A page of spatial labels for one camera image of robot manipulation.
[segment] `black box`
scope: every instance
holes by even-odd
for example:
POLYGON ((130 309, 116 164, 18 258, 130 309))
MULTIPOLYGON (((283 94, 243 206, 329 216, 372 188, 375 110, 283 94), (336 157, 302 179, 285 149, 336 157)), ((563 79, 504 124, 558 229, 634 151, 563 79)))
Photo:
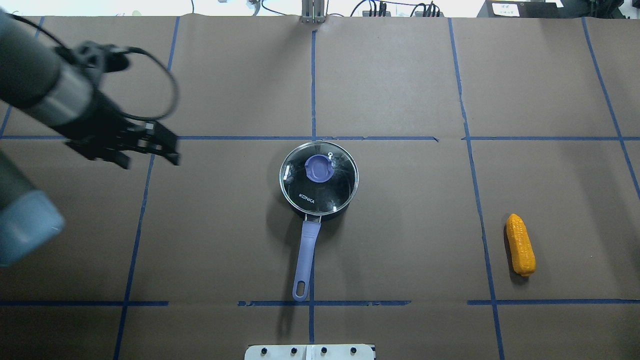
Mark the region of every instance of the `black box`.
POLYGON ((477 17, 537 17, 559 19, 556 3, 521 3, 519 1, 486 0, 477 17))

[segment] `metal rim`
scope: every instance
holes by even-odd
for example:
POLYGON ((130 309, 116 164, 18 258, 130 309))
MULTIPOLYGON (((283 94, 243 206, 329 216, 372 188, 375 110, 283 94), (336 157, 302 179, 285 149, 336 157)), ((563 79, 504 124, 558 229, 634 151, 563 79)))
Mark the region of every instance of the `metal rim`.
POLYGON ((280 190, 282 191, 282 194, 284 195, 285 199, 287 199, 287 202, 289 204, 291 204, 294 208, 302 211, 305 214, 309 214, 309 215, 315 215, 315 216, 325 216, 325 215, 330 215, 330 214, 335 214, 338 211, 344 209, 347 207, 347 205, 349 205, 349 203, 351 202, 351 200, 353 199, 353 197, 356 195, 356 192, 358 191, 358 183, 360 182, 360 173, 358 171, 358 165, 356 164, 356 161, 353 159, 353 156, 351 156, 351 154, 345 150, 343 147, 341 147, 340 145, 336 144, 336 143, 332 143, 332 142, 328 142, 328 141, 324 141, 324 140, 314 140, 311 142, 307 142, 304 143, 300 146, 298 146, 297 148, 293 149, 285 158, 284 161, 282 162, 282 165, 280 166, 280 171, 278 173, 278 182, 280 183, 280 190), (335 211, 326 211, 324 213, 317 213, 317 212, 311 212, 311 211, 307 211, 302 209, 301 207, 299 207, 298 205, 296 205, 291 198, 289 197, 289 195, 287 195, 287 192, 284 189, 284 182, 282 181, 282 169, 284 168, 285 163, 287 163, 287 160, 289 159, 289 157, 296 151, 299 151, 301 149, 304 149, 306 147, 312 146, 313 144, 316 143, 327 143, 329 145, 333 145, 335 147, 337 147, 338 149, 340 149, 342 152, 344 152, 344 154, 346 154, 346 156, 349 158, 349 160, 351 160, 351 163, 353 164, 353 169, 355 170, 355 182, 353 183, 353 191, 351 192, 351 195, 349 196, 349 198, 347 199, 347 201, 344 202, 344 204, 340 205, 339 208, 337 208, 335 211))

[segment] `white bracket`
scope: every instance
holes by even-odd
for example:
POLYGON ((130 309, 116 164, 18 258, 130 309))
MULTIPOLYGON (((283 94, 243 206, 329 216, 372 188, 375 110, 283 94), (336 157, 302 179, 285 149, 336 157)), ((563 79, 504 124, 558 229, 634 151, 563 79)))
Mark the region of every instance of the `white bracket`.
POLYGON ((321 24, 324 22, 324 0, 302 0, 300 22, 321 24))
POLYGON ((244 360, 376 360, 376 351, 365 344, 252 345, 244 360))

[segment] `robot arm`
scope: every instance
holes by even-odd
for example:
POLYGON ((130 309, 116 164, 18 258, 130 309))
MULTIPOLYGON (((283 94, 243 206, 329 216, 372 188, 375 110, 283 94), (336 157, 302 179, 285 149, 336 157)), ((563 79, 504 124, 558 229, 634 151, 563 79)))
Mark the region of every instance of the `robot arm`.
MULTIPOLYGON (((142 49, 93 42, 68 49, 44 31, 60 44, 51 50, 22 30, 16 19, 30 23, 0 9, 0 100, 66 137, 66 144, 89 160, 100 158, 128 168, 129 157, 123 151, 132 150, 178 165, 178 138, 158 123, 175 109, 178 88, 160 61, 142 49), (99 90, 102 75, 126 69, 126 55, 131 53, 149 56, 170 77, 175 98, 166 113, 124 113, 99 90)), ((64 219, 46 194, 0 152, 0 266, 18 261, 63 226, 64 219)))

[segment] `white mounting plate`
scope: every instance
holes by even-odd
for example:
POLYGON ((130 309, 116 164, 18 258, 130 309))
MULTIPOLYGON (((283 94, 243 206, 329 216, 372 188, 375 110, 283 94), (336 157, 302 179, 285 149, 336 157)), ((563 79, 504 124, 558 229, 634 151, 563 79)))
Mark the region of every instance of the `white mounting plate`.
POLYGON ((244 360, 375 360, 374 348, 365 344, 252 345, 246 349, 244 360))

